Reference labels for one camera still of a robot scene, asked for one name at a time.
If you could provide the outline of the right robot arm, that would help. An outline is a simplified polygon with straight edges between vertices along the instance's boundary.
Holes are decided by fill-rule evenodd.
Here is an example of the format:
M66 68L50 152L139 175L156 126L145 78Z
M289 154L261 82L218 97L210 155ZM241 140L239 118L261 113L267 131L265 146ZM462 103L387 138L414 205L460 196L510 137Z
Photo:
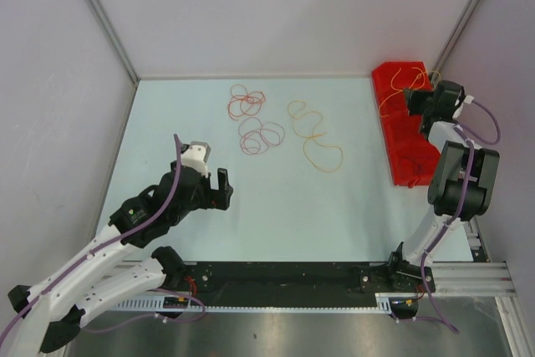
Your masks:
M421 118L420 133L440 158L428 187L427 213L413 234L390 254L385 280L398 292L429 289L431 264L440 245L462 223L487 211L500 161L493 147L502 137L498 131L495 139L488 140L459 122L466 106L476 106L492 123L498 122L460 84L442 80L432 91L404 89L403 95L409 114Z

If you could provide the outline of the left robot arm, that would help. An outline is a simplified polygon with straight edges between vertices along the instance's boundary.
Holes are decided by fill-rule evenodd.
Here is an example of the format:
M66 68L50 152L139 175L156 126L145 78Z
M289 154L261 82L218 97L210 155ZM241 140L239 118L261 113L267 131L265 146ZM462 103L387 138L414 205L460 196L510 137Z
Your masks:
M2 332L18 337L11 356L37 356L62 348L98 315L118 302L148 290L173 290L185 279L178 254L160 247L131 270L104 279L118 262L165 236L190 212L225 211L233 189L227 170L217 171L211 188L207 163L179 155L160 183L126 200L102 230L56 273L31 287L16 286L9 300L16 316Z

